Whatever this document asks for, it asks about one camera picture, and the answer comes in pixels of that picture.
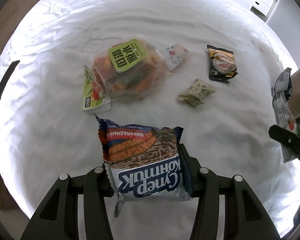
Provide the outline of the white blue snack bag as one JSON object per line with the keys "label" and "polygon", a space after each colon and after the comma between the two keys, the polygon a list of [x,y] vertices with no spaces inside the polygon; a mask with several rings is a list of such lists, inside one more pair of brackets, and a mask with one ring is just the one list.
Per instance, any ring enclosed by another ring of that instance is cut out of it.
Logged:
{"label": "white blue snack bag", "polygon": [[[293,95],[293,86],[290,78],[291,68],[286,68],[275,80],[271,89],[272,106],[275,114],[276,125],[287,132],[297,134],[297,124],[291,113],[288,101]],[[284,139],[282,132],[273,130],[270,132],[271,139],[278,141]],[[287,163],[296,159],[296,155],[288,146],[281,143],[283,162]]]}

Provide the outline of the blue white cookie pack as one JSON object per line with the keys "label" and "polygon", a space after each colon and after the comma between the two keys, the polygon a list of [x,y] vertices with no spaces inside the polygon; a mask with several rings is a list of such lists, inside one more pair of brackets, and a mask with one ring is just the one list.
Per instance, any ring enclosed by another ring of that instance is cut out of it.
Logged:
{"label": "blue white cookie pack", "polygon": [[96,118],[103,160],[117,195],[114,218],[125,202],[150,198],[190,200],[183,180],[178,144],[182,127],[119,125]]}

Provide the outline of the black gold butter cookies bag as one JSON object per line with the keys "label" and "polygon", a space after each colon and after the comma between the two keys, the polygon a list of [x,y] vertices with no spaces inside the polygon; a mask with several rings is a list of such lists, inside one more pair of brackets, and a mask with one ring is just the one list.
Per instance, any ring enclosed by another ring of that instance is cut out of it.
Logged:
{"label": "black gold butter cookies bag", "polygon": [[210,57],[209,79],[212,81],[229,83],[237,74],[234,52],[207,45]]}

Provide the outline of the olive green pastry packet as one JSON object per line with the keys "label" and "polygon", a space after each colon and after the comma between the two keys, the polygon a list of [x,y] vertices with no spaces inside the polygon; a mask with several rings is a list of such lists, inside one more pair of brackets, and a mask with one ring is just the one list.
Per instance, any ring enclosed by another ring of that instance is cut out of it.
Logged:
{"label": "olive green pastry packet", "polygon": [[194,83],[185,92],[177,96],[177,101],[183,101],[197,107],[204,104],[204,99],[217,91],[217,88],[201,79],[195,79]]}

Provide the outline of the pink cartoon candy packet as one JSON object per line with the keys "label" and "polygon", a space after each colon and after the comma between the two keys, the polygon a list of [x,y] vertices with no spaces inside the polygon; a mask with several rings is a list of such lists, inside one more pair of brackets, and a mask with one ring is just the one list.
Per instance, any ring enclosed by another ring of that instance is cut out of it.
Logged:
{"label": "pink cartoon candy packet", "polygon": [[165,56],[169,69],[174,70],[190,58],[190,51],[179,44],[174,44],[166,48]]}

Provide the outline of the clear bag dried fruit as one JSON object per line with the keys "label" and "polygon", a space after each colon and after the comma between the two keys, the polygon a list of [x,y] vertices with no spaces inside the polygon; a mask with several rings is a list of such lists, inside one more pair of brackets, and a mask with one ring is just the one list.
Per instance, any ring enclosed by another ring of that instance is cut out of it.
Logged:
{"label": "clear bag dried fruit", "polygon": [[135,101],[161,88],[168,62],[143,37],[128,38],[98,53],[92,70],[112,101]]}

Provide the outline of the green yellow snack packet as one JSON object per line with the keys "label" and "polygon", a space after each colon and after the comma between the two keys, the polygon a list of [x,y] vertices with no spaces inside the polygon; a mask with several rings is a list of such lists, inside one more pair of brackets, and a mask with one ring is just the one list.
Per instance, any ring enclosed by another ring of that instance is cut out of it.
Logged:
{"label": "green yellow snack packet", "polygon": [[111,99],[105,89],[97,80],[93,71],[83,65],[84,70],[84,87],[82,109],[88,113],[101,113],[111,110]]}

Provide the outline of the white bed sheet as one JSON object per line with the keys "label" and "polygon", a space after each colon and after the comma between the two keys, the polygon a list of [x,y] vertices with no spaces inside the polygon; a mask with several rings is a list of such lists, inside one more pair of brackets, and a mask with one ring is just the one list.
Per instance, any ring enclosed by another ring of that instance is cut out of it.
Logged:
{"label": "white bed sheet", "polygon": [[[0,174],[23,213],[33,215],[61,174],[102,163],[98,122],[81,109],[82,66],[134,36],[161,52],[178,43],[191,58],[159,91],[115,101],[100,117],[182,127],[189,154],[216,174],[241,174],[287,233],[300,204],[300,167],[283,162],[268,129],[272,85],[297,65],[268,25],[231,0],[41,0],[29,11],[0,55],[0,81],[20,61],[0,100]],[[207,45],[234,52],[238,74],[229,83],[209,79]],[[177,101],[195,79],[217,91],[197,107]]]}

